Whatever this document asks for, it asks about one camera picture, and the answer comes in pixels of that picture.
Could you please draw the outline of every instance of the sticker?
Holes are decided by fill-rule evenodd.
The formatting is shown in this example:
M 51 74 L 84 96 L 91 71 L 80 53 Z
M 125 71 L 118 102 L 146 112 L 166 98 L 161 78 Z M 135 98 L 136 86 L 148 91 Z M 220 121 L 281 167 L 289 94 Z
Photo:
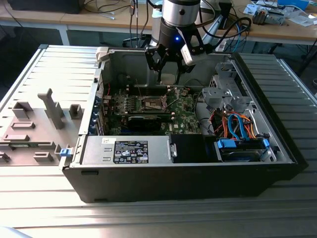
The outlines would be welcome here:
M 104 137 L 101 140 L 101 144 L 114 144 L 116 141 L 116 138 L 108 138 L 108 137 Z
M 136 164 L 149 162 L 149 147 L 147 141 L 115 141 L 115 164 Z
M 123 156 L 129 156 L 130 155 L 130 151 L 129 150 L 124 150 L 124 151 L 122 151 L 122 155 Z
M 17 147 L 29 147 L 29 145 L 28 144 L 25 144 L 25 145 L 11 145 L 11 147 L 15 147 L 15 148 L 17 148 Z

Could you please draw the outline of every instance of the green circuit board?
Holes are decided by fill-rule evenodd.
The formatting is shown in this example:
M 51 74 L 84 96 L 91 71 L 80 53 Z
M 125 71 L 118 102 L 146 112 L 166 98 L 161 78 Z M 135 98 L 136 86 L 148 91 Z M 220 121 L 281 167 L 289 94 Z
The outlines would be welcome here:
M 109 135 L 168 135 L 200 134 L 200 128 L 193 112 L 193 95 L 188 90 L 177 89 L 166 96 L 130 96 L 121 91 L 115 92 L 107 112 L 107 133 Z M 160 130 L 131 131 L 127 118 L 159 117 Z

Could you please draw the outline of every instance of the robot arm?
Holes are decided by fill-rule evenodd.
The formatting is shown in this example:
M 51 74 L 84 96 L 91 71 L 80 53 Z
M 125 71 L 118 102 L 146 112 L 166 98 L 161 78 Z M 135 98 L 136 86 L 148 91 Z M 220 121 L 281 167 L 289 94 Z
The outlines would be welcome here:
M 181 74 L 190 72 L 198 61 L 214 50 L 209 44 L 212 37 L 205 35 L 201 38 L 195 25 L 200 3 L 200 0 L 163 0 L 158 44 L 155 47 L 147 47 L 145 52 L 149 68 L 159 73 L 159 80 L 166 62 L 177 63 L 177 84 Z M 209 29 L 211 34 L 216 33 L 222 19 L 228 17 L 231 3 L 223 4 L 222 8 L 221 15 Z M 160 56 L 158 62 L 153 59 L 155 52 Z

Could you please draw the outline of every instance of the warning label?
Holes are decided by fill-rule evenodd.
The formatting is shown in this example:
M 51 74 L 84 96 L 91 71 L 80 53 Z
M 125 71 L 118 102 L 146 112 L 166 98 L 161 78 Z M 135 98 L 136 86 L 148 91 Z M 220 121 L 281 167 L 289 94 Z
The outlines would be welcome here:
M 136 164 L 149 162 L 147 141 L 116 141 L 114 144 L 115 164 Z

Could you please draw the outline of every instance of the motherboard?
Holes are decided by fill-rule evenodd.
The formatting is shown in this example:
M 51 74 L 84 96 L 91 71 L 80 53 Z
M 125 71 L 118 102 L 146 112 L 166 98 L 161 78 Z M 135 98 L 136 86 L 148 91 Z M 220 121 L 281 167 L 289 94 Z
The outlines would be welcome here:
M 108 135 L 200 134 L 189 88 L 127 88 L 105 96 Z

